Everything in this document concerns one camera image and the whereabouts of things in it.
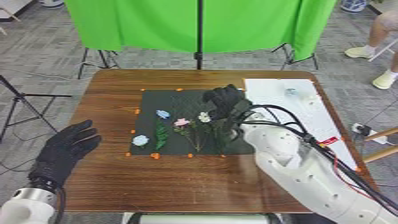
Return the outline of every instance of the robotic arm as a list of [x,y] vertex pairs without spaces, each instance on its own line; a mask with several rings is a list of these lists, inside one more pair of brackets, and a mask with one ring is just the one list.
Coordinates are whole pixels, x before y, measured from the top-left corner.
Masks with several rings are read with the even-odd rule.
[[[338,157],[332,163],[313,147],[332,153],[330,149],[318,146],[307,133],[266,121],[263,113],[252,111],[252,108],[266,107],[252,106],[235,86],[208,91],[203,100],[211,101],[217,106],[210,111],[211,119],[227,118],[238,124],[243,139],[256,149],[258,167],[307,209],[341,224],[398,223],[396,215],[364,190],[355,189],[355,182],[338,168]],[[284,108],[268,106],[290,113]]]
[[[211,119],[227,119],[243,131],[243,139],[256,149],[258,167],[307,209],[341,224],[396,224],[396,204],[366,189],[366,183],[359,184],[361,180],[354,180],[355,172],[346,172],[330,149],[318,146],[293,114],[302,132],[286,124],[265,120],[263,114],[252,111],[265,106],[252,105],[233,85],[208,91],[203,100],[217,106],[210,111]],[[64,181],[78,160],[101,141],[91,125],[92,121],[85,121],[69,126],[48,140],[28,174],[30,185],[16,191],[0,210],[0,224],[48,223],[55,193],[59,191],[64,200]]]
[[[66,200],[64,182],[76,162],[98,147],[101,136],[91,128],[92,121],[71,125],[48,139],[32,172],[30,184],[21,188],[0,210],[0,224],[46,224],[53,216],[57,191]],[[55,223],[60,222],[62,210]]]

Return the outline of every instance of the person's leg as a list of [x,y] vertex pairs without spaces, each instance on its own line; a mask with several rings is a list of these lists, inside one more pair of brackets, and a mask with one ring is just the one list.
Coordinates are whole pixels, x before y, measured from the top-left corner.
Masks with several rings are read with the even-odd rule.
[[394,53],[391,68],[373,80],[373,86],[378,89],[389,89],[398,79],[398,53]]
[[389,35],[389,30],[384,26],[386,20],[389,20],[389,15],[382,14],[373,22],[371,25],[371,30],[370,30],[370,42],[368,45],[370,47],[375,47],[380,45],[387,35]]
[[394,52],[391,72],[398,73],[398,53]]
[[398,11],[387,11],[380,16],[377,16],[371,30],[370,30],[370,41],[364,47],[350,48],[345,54],[352,58],[371,58],[375,55],[377,46],[380,45],[389,31],[398,30]]

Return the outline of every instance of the pink flower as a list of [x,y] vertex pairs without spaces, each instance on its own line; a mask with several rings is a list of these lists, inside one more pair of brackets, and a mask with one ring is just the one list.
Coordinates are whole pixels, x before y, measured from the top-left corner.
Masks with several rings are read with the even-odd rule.
[[174,126],[185,126],[190,123],[190,121],[185,118],[179,118],[178,121],[174,122]]

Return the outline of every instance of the light stand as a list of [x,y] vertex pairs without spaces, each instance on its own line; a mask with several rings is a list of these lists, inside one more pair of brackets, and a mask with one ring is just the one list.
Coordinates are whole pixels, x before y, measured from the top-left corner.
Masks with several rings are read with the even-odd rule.
[[272,53],[275,53],[281,48],[282,48],[284,57],[286,57],[286,61],[284,61],[282,67],[281,67],[281,71],[284,70],[286,65],[293,65],[295,63],[306,61],[311,58],[313,58],[313,62],[314,62],[314,70],[320,70],[314,53],[311,54],[311,56],[306,59],[295,61],[295,50],[291,50],[290,53],[288,53],[286,43],[272,50]]
[[197,52],[194,54],[197,70],[203,70],[203,7],[204,0],[197,0]]
[[[108,62],[107,62],[107,59],[105,59],[105,55],[103,55],[103,51],[98,50],[98,54],[99,54],[101,61],[103,61],[103,66],[98,66],[98,67],[99,67],[101,69],[110,69],[110,68],[114,68],[114,67],[121,68],[121,67],[119,67],[119,64],[117,64],[117,62],[115,62],[115,59],[114,59],[114,57],[110,56],[110,53],[112,53],[114,55],[117,55],[117,53],[115,53],[114,51],[105,51],[105,53],[107,53],[107,55],[108,55],[110,60],[114,61],[114,65],[112,65],[112,66],[108,65]],[[82,64],[80,64],[80,69],[78,69],[78,79],[82,78],[83,67],[85,67],[85,66],[96,66],[96,65],[92,65],[92,64],[85,61],[85,59],[87,59],[87,54],[89,54],[89,48],[83,49],[83,58],[82,58]]]
[[[46,114],[46,111],[48,111],[48,108],[50,108],[50,106],[52,106],[52,103],[53,103],[55,98],[57,98],[57,97],[71,97],[71,95],[25,94],[25,93],[20,93],[18,90],[16,90],[16,88],[14,88],[14,86],[11,85],[7,79],[4,78],[2,75],[0,75],[0,84],[5,86],[5,88],[9,89],[9,91],[11,91],[12,94],[14,94],[14,99],[12,99],[12,105],[11,105],[9,115],[7,115],[5,124],[4,124],[4,129],[2,129],[2,134],[0,134],[0,143],[2,143],[7,128],[12,127],[12,126],[18,125],[18,124],[27,123],[28,121],[37,120],[37,119],[43,120],[43,122],[46,123],[46,125],[48,125],[48,127],[52,128],[53,132],[55,132],[55,133],[59,132],[57,129],[55,129],[55,127],[52,126],[52,124],[50,124],[46,118],[44,118],[44,114]],[[27,100],[27,98],[25,98],[27,96],[50,97],[50,98],[52,98],[52,100],[50,100],[50,102],[48,102],[48,104],[46,104],[46,107],[44,107],[44,109],[43,109],[41,112],[37,111],[36,107],[32,106],[32,104],[30,104],[30,102],[28,102],[28,100]],[[11,123],[11,118],[12,118],[12,114],[14,114],[14,109],[16,109],[16,104],[18,104],[18,102],[23,103],[23,105],[27,106],[27,108],[28,108],[28,110],[32,111],[32,113],[34,113],[36,116],[34,116],[32,118],[28,118],[28,119],[25,119],[25,120],[21,120],[21,121]]]

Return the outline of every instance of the wooden table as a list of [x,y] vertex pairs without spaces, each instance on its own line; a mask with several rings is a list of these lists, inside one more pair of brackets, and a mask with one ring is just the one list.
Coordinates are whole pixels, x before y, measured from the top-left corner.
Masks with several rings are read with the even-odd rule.
[[217,213],[309,212],[254,164],[252,155],[126,157],[140,106],[140,89],[211,89],[229,83],[243,88],[243,78],[311,79],[329,113],[346,139],[336,111],[307,72],[103,70],[96,73],[73,121],[94,120],[103,143],[78,164],[67,180],[67,211],[144,211]]

